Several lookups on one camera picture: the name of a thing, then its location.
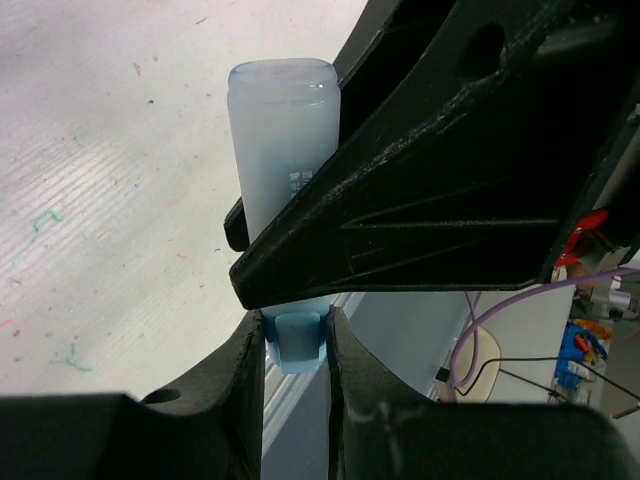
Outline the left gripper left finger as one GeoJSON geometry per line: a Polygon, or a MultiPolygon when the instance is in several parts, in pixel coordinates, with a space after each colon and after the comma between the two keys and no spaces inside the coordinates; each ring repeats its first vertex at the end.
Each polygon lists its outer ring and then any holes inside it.
{"type": "Polygon", "coordinates": [[[257,479],[265,345],[248,313],[231,337],[169,384],[124,393],[1,400],[4,479],[257,479]]]}

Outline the light blue highlighter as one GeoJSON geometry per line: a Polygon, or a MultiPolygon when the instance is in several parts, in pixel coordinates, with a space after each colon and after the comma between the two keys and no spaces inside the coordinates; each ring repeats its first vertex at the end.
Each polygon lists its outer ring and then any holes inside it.
{"type": "MultiPolygon", "coordinates": [[[[338,147],[341,93],[321,59],[256,60],[234,67],[227,108],[248,237],[255,240],[338,147]]],[[[272,362],[285,374],[326,356],[331,297],[268,306],[261,313],[272,362]]]]}

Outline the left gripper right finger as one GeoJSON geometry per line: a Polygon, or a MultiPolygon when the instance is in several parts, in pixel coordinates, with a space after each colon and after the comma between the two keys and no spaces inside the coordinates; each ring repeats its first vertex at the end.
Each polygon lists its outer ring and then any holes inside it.
{"type": "Polygon", "coordinates": [[[327,320],[331,479],[635,479],[638,464],[600,413],[579,405],[439,403],[327,320]]]}

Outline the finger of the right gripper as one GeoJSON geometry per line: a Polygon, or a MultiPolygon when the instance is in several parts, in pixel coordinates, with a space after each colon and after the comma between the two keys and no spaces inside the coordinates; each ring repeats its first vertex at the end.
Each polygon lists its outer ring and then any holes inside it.
{"type": "Polygon", "coordinates": [[[248,309],[340,292],[517,290],[578,223],[639,248],[635,1],[370,1],[334,62],[339,146],[255,240],[248,309]]]}

